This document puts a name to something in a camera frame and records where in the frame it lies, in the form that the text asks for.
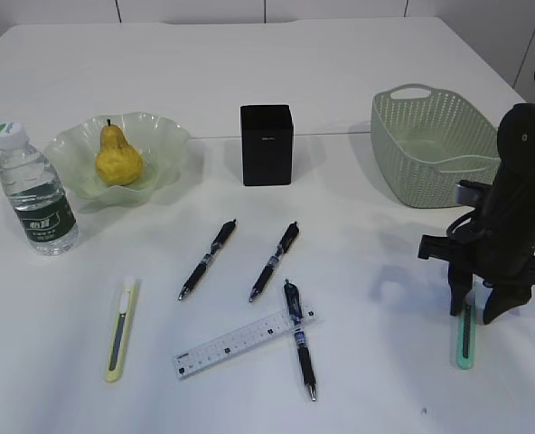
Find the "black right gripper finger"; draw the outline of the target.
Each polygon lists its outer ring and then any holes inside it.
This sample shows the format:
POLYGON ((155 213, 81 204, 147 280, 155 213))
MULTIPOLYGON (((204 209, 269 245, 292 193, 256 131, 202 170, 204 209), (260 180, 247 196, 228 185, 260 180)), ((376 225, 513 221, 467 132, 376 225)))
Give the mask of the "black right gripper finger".
POLYGON ((492 291, 483 310, 483 323, 489 325, 494 319, 507 311, 528 304, 532 297, 531 286, 494 285, 484 281, 483 285, 492 291))
POLYGON ((457 266, 449 266, 447 280, 451 291, 450 315, 458 316, 463 310, 466 296, 473 289, 473 273, 457 266))

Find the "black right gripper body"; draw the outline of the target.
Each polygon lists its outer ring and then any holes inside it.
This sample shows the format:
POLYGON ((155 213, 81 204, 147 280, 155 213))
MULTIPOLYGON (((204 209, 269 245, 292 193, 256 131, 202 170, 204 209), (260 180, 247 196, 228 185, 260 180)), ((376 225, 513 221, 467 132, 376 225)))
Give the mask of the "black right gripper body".
POLYGON ((476 275, 493 286, 535 286, 535 256, 518 252, 504 244, 484 240, 466 244, 447 237, 424 235, 418 256, 448 263, 447 282, 451 289, 469 289, 476 275))

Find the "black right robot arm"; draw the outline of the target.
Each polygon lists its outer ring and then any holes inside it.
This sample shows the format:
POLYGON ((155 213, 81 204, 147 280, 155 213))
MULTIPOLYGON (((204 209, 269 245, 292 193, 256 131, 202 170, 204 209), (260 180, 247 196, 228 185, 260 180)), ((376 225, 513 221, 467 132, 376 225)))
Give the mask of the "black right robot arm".
POLYGON ((497 131, 501 162, 491 184, 462 180, 460 202, 471 211, 452 222, 443 237, 425 235, 421 259, 448 264, 450 314, 458 316, 479 277, 491 289, 483 322, 527 304, 535 287, 535 104, 519 103, 497 131))

